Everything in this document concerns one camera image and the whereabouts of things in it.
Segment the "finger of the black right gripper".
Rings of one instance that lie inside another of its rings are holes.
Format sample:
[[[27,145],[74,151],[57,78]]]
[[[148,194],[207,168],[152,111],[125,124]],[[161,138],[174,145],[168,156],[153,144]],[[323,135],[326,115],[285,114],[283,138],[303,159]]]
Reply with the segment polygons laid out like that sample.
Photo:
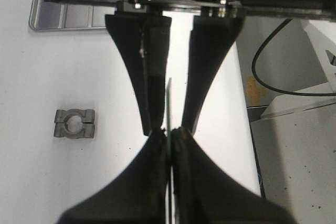
[[[149,135],[163,122],[172,19],[152,14],[114,14],[106,15],[104,20],[129,74],[143,133]]]

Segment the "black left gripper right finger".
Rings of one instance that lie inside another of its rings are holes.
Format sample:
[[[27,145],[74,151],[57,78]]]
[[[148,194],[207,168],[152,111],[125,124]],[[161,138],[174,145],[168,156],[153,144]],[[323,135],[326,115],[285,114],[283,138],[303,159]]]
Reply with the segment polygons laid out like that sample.
[[[240,185],[201,149],[189,130],[171,135],[176,223],[295,223],[284,208]]]

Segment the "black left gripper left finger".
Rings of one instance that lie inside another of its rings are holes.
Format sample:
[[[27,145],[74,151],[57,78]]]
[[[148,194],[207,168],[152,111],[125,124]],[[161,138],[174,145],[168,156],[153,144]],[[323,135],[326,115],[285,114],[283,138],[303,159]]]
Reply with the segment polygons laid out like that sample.
[[[153,129],[116,179],[66,210],[58,223],[165,223],[167,182],[166,136]]]

